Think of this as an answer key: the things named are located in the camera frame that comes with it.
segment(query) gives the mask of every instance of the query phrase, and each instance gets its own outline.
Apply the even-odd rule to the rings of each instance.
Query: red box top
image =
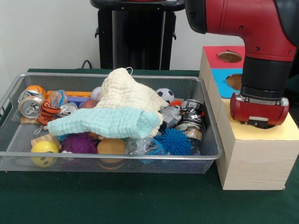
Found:
[[[211,69],[243,68],[244,46],[204,46],[203,48]]]

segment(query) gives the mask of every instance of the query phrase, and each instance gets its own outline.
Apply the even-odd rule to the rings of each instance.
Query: blue toy block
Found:
[[[68,103],[75,103],[78,106],[78,108],[80,108],[81,105],[89,99],[89,97],[68,97],[67,101]]]
[[[231,88],[227,84],[226,78],[233,74],[242,74],[242,71],[243,69],[212,69],[212,75],[222,98],[231,98],[234,92],[240,92]]]

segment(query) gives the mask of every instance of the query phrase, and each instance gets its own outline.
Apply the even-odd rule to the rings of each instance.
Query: yellow box top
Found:
[[[277,125],[270,129],[260,129],[252,125],[244,125],[235,121],[230,116],[229,102],[230,99],[222,99],[231,128],[235,138],[238,140],[299,140],[299,129],[290,114],[287,115],[282,125]]]

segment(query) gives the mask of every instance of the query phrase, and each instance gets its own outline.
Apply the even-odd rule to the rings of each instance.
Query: mint green towel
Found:
[[[48,123],[54,136],[93,132],[106,138],[137,138],[150,135],[160,123],[153,112],[134,107],[80,109],[74,114]]]

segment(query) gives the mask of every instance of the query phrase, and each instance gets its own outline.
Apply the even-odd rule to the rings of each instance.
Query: blue spiky ball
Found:
[[[181,131],[174,128],[166,128],[162,135],[158,135],[156,140],[159,141],[166,153],[170,155],[190,155],[191,142],[188,137]]]

